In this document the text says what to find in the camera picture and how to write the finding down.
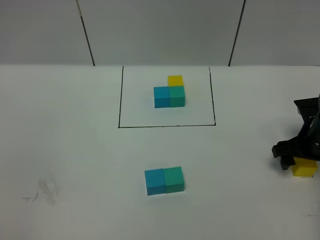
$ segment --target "black rectangle outline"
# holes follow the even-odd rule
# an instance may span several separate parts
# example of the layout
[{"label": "black rectangle outline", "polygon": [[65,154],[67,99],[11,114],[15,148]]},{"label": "black rectangle outline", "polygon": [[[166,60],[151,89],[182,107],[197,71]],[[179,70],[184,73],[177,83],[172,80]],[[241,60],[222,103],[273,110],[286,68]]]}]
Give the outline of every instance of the black rectangle outline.
[{"label": "black rectangle outline", "polygon": [[212,89],[212,80],[211,80],[211,69],[209,68],[209,78],[210,78],[210,88],[211,88],[211,99],[212,99],[212,110],[213,110],[213,120],[214,124],[204,124],[204,125],[167,125],[167,126],[120,126],[121,119],[121,104],[122,104],[122,89],[124,85],[124,68],[122,66],[122,77],[121,77],[121,94],[120,94],[120,108],[119,108],[119,124],[118,129],[140,129],[140,128],[170,128],[170,127],[208,127],[216,126],[216,114],[215,114],[215,104],[214,104],[214,94]]}]

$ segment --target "blue cube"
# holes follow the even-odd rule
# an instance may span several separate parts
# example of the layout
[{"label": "blue cube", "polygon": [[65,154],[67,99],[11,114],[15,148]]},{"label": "blue cube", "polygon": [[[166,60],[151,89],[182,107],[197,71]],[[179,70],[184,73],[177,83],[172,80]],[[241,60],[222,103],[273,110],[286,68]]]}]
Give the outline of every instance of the blue cube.
[{"label": "blue cube", "polygon": [[170,93],[168,86],[156,86],[153,88],[154,107],[155,108],[169,108],[170,107]]},{"label": "blue cube", "polygon": [[166,182],[163,168],[144,171],[148,196],[166,193]]}]

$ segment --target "white wall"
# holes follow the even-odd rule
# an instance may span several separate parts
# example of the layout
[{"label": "white wall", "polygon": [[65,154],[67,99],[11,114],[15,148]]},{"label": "white wall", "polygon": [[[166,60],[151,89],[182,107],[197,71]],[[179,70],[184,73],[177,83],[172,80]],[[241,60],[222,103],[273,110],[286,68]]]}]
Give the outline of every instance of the white wall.
[{"label": "white wall", "polygon": [[320,65],[320,1],[247,0],[231,66]]},{"label": "white wall", "polygon": [[222,65],[243,1],[80,0],[97,65]]},{"label": "white wall", "polygon": [[76,0],[0,5],[0,64],[92,65]]}]

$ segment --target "cube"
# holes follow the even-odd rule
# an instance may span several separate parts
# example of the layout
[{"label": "cube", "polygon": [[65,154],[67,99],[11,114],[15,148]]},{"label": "cube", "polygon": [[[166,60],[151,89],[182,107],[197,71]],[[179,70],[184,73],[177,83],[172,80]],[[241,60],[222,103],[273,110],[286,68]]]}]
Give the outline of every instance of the cube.
[{"label": "cube", "polygon": [[154,107],[155,108],[169,108],[170,107],[170,93],[168,86],[156,86],[153,88]]},{"label": "cube", "polygon": [[186,105],[185,87],[184,86],[170,86],[170,108],[184,107]]},{"label": "cube", "polygon": [[165,193],[182,192],[185,190],[185,180],[180,166],[163,169]]},{"label": "cube", "polygon": [[144,171],[148,196],[166,193],[166,182],[163,168]]},{"label": "cube", "polygon": [[168,86],[175,87],[175,86],[183,86],[184,80],[181,75],[178,76],[168,76]]},{"label": "cube", "polygon": [[318,169],[317,162],[309,159],[294,157],[295,165],[291,167],[295,177],[312,177]]}]

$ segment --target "wooden block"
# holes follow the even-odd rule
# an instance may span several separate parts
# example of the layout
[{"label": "wooden block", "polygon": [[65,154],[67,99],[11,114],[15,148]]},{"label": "wooden block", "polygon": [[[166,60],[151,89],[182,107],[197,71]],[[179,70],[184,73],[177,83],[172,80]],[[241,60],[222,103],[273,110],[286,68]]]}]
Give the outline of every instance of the wooden block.
[{"label": "wooden block", "polygon": [[162,168],[144,171],[144,176],[148,196],[166,193],[165,175]]},{"label": "wooden block", "polygon": [[170,107],[170,93],[168,86],[156,86],[153,88],[154,107],[155,108],[169,108]]},{"label": "wooden block", "polygon": [[184,80],[181,75],[177,76],[168,76],[168,86],[175,87],[175,86],[183,86]]},{"label": "wooden block", "polygon": [[185,190],[185,180],[180,166],[163,169],[165,193],[182,192]]},{"label": "wooden block", "polygon": [[170,86],[170,108],[184,107],[186,105],[185,87],[184,86]]},{"label": "wooden block", "polygon": [[291,167],[295,177],[312,177],[318,169],[316,161],[294,157],[295,165]]}]

